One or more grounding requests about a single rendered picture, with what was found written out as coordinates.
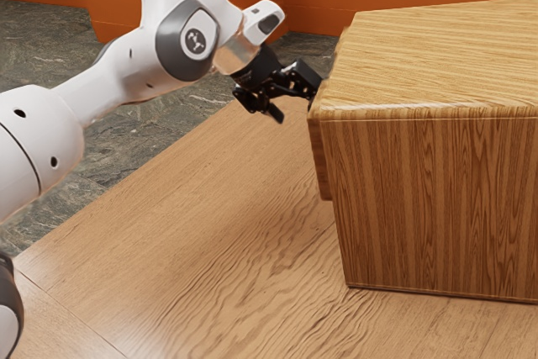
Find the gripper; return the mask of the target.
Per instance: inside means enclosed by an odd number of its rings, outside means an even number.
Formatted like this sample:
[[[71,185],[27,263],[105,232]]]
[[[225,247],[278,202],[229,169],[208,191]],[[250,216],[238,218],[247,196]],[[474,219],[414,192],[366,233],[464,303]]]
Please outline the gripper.
[[[285,115],[271,99],[282,96],[302,98],[309,102],[310,108],[323,81],[323,78],[301,59],[282,67],[277,55],[266,43],[261,45],[259,52],[247,66],[230,77],[236,83],[232,93],[245,110],[251,114],[260,112],[270,116],[278,124],[283,122]],[[269,77],[269,83],[262,84]],[[248,90],[243,87],[256,88]]]

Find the wooden drawer cabinet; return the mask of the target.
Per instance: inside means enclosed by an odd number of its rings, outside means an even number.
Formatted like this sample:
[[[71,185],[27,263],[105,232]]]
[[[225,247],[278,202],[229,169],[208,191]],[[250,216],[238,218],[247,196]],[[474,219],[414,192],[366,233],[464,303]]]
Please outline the wooden drawer cabinet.
[[[347,284],[538,304],[538,0],[356,13],[308,124]]]

